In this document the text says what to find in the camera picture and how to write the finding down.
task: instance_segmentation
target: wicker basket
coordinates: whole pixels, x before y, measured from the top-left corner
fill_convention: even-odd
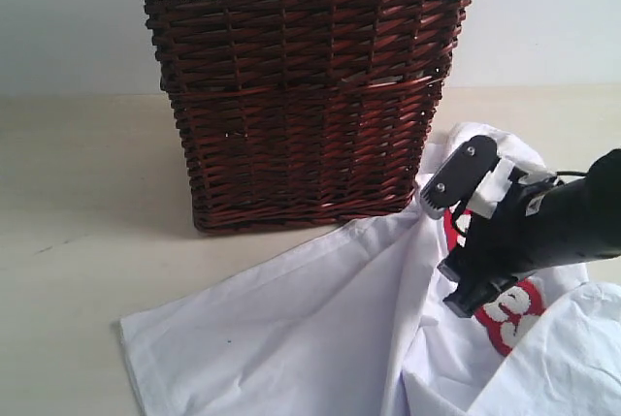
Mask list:
[[[399,211],[470,0],[145,0],[201,231]]]

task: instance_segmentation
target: white cloth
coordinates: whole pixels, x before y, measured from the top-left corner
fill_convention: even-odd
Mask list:
[[[481,133],[498,140],[505,157],[542,164],[512,135],[465,124],[447,146],[428,144],[419,182],[459,143]],[[548,332],[559,328],[558,321],[538,318],[584,283],[586,270],[545,270],[476,317],[459,319],[441,302],[454,285],[435,269],[447,254],[447,238],[451,243],[454,234],[445,233],[442,221],[413,203],[399,214],[351,222],[213,288],[122,319],[127,366],[145,414],[512,415],[518,413],[498,408],[514,410],[511,396],[532,395],[548,399],[538,403],[546,411],[529,401],[519,414],[560,415],[554,412],[557,394],[543,386],[558,389],[567,375],[547,369],[550,363],[563,368],[578,349],[578,333],[589,329],[573,331],[575,338],[557,354]],[[612,308],[606,311],[612,314]],[[540,335],[533,335],[540,338],[531,344],[527,334],[520,341],[533,324],[543,324]],[[521,358],[503,363],[503,354],[518,341],[509,356]],[[606,351],[621,346],[613,339],[608,345]],[[526,359],[538,361],[529,369]],[[596,379],[593,385],[611,379],[605,387],[609,399],[591,400],[588,414],[601,414],[598,405],[610,404],[615,389],[621,392],[614,380],[619,369],[604,369],[609,373],[575,368],[583,378]],[[500,391],[494,386],[506,375],[512,387]],[[585,398],[582,390],[573,388],[572,398]]]

